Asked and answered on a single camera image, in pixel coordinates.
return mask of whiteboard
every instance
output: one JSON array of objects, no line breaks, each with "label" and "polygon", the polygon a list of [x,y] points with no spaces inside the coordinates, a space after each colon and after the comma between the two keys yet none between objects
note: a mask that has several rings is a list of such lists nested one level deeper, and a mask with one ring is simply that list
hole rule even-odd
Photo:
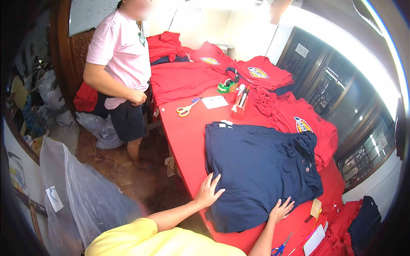
[{"label": "whiteboard", "polygon": [[117,8],[120,0],[72,0],[68,36],[95,28]]}]

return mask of blue-handled scissors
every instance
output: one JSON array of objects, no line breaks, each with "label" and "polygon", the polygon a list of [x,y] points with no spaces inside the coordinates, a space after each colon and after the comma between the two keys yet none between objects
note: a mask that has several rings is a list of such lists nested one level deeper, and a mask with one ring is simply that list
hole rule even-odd
[{"label": "blue-handled scissors", "polygon": [[195,102],[192,103],[191,105],[186,106],[186,107],[184,107],[184,108],[177,108],[177,112],[179,113],[179,116],[180,116],[180,117],[184,117],[184,116],[188,115],[188,114],[189,114],[189,110],[190,110],[196,103],[198,103],[198,102],[199,102],[199,100],[195,101]]},{"label": "blue-handled scissors", "polygon": [[290,232],[290,235],[287,237],[287,239],[285,240],[285,242],[283,243],[283,245],[281,245],[279,248],[273,248],[271,251],[271,256],[282,256],[283,254],[283,249],[285,248],[285,245],[287,244],[287,242],[289,241],[289,238],[292,236],[292,232]]},{"label": "blue-handled scissors", "polygon": [[196,102],[196,101],[199,101],[199,100],[201,100],[201,99],[202,99],[202,97],[196,98],[196,99],[191,100],[191,102]]}]

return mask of wooden floor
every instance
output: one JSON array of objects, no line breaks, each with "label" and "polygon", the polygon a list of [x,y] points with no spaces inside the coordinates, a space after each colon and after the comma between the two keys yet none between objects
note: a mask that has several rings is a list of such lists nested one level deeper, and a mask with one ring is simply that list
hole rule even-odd
[{"label": "wooden floor", "polygon": [[[169,156],[168,143],[156,129],[141,143],[140,157],[158,165],[156,171],[136,168],[128,156],[126,145],[114,150],[96,147],[97,138],[82,126],[78,138],[77,158],[88,163],[107,179],[112,180],[122,192],[145,205],[151,213],[171,209],[190,201],[182,179],[174,175],[166,176],[164,159]],[[178,225],[184,229],[211,237],[196,213]]]}]

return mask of hand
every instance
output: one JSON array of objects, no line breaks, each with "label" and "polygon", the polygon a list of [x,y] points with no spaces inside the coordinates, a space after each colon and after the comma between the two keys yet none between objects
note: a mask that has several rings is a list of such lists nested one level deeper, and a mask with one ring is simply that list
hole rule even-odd
[{"label": "hand", "polygon": [[288,197],[285,203],[283,203],[282,206],[280,206],[281,200],[279,199],[275,207],[271,210],[268,220],[273,221],[274,224],[277,224],[278,222],[289,216],[288,213],[293,208],[293,204],[295,203],[295,201],[293,201],[292,203],[289,202],[290,197]]},{"label": "hand", "polygon": [[195,196],[194,202],[196,202],[201,209],[211,206],[225,191],[223,188],[215,193],[215,188],[221,178],[221,175],[218,175],[211,183],[213,175],[214,173],[212,172],[208,175],[208,177],[206,177],[199,188],[198,194]]},{"label": "hand", "polygon": [[133,106],[142,105],[147,99],[147,95],[140,90],[131,89],[128,95],[128,99]]}]

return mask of table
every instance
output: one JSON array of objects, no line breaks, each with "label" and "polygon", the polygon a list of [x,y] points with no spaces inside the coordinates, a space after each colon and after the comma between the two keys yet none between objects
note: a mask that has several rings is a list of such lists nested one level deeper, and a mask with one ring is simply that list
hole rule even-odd
[{"label": "table", "polygon": [[[216,88],[210,88],[202,92],[199,97],[210,97],[220,95],[216,92]],[[226,99],[229,102],[231,94],[226,94]],[[196,98],[193,96],[168,102],[159,106],[159,112],[162,118],[165,134],[168,139],[171,151],[173,153],[175,163],[180,171],[185,187],[192,198],[199,191],[201,182],[206,178],[207,172],[205,169],[205,125],[212,121],[228,120],[239,125],[262,125],[272,127],[267,118],[262,115],[256,107],[250,102],[246,106],[243,116],[232,117],[231,108],[224,106],[216,109],[207,109],[201,102],[196,104],[189,115],[179,117],[176,109],[185,107],[191,104],[191,100]],[[323,168],[319,172],[324,193],[319,197],[322,205],[341,205],[344,182],[342,176],[333,161],[329,166]],[[310,234],[314,225],[314,219],[305,223],[305,219],[309,216],[312,202],[306,202],[296,207],[288,218],[278,223],[275,227],[272,247],[279,247],[293,231],[292,238],[285,247],[284,256],[288,255],[294,248],[298,248],[292,256],[303,255],[301,246],[304,239]],[[205,211],[201,210],[200,215],[216,242],[232,245],[243,250],[248,254],[261,234],[265,223],[246,230],[241,233],[218,233],[214,230],[212,222],[206,220]],[[326,220],[333,220],[337,212],[337,207],[331,207],[331,211],[321,215],[317,222],[325,224]]]}]

